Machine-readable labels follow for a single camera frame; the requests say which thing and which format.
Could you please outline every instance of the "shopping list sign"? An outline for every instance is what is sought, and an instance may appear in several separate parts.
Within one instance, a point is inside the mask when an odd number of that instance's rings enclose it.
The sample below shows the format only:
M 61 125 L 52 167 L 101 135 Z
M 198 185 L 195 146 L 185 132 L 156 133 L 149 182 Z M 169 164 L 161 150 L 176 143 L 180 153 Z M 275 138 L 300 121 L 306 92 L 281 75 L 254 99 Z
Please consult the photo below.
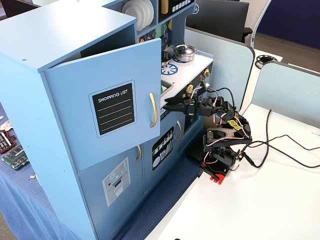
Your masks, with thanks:
M 132 83 L 92 95 L 100 135 L 135 121 Z

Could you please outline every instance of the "floor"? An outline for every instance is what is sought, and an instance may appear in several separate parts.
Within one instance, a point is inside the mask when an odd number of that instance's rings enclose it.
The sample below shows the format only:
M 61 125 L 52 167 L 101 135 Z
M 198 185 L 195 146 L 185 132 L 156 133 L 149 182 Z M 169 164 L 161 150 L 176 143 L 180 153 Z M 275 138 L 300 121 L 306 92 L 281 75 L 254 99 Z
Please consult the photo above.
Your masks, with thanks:
M 284 63 L 320 72 L 320 49 L 257 33 L 256 49 L 283 57 Z M 0 240 L 16 240 L 0 213 Z

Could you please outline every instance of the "cabinet door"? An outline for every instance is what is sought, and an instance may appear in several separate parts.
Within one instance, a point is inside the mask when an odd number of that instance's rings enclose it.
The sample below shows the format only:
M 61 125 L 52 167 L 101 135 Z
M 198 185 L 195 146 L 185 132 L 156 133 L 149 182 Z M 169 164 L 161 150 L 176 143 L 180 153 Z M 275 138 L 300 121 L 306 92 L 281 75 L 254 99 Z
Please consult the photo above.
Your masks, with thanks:
M 160 134 L 161 40 L 44 72 L 79 172 Z
M 160 124 L 160 136 L 143 144 L 144 193 L 150 191 L 179 158 L 184 115 L 170 112 Z
M 144 196 L 139 154 L 134 147 L 78 174 L 99 240 L 112 237 Z

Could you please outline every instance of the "blue wall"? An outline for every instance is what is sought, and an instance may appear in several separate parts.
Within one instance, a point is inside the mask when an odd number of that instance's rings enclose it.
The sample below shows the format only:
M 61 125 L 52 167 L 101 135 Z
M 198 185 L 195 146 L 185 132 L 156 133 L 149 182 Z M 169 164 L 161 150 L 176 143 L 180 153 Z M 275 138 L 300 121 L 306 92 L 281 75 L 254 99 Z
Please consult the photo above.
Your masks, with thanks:
M 272 0 L 258 32 L 320 49 L 320 0 Z

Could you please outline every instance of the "silver pot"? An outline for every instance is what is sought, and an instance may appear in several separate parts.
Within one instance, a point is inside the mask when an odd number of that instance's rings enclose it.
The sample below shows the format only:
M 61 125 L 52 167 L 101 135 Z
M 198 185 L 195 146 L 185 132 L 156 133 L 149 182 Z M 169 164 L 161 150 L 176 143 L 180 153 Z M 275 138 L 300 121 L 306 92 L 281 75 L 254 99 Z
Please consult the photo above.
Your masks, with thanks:
M 186 44 L 173 45 L 173 51 L 176 59 L 186 63 L 193 61 L 198 53 L 195 47 Z

